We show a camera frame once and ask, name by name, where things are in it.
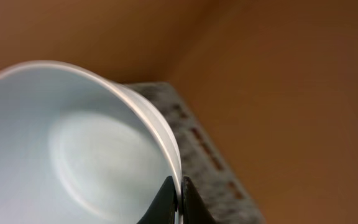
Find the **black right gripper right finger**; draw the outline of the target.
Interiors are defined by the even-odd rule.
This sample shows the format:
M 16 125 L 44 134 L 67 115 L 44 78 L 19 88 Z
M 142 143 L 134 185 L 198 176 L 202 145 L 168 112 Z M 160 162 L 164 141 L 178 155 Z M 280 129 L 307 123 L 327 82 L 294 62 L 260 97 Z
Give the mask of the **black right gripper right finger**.
M 184 224 L 216 224 L 188 176 L 184 176 L 182 181 L 182 205 Z

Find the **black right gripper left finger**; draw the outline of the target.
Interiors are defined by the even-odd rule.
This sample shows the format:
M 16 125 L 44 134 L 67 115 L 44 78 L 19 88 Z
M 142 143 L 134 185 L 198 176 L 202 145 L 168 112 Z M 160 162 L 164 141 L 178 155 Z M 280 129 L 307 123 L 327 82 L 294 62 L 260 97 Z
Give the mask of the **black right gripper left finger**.
M 168 176 L 137 224 L 174 224 L 177 207 L 174 181 L 172 176 Z

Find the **light blue bowl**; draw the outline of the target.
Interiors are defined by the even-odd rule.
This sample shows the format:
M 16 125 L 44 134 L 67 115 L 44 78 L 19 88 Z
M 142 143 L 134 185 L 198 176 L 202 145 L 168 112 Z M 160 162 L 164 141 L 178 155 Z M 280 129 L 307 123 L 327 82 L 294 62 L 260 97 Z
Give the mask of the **light blue bowl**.
M 178 144 L 138 92 L 57 61 L 0 71 L 0 223 L 137 223 L 164 182 L 181 223 Z

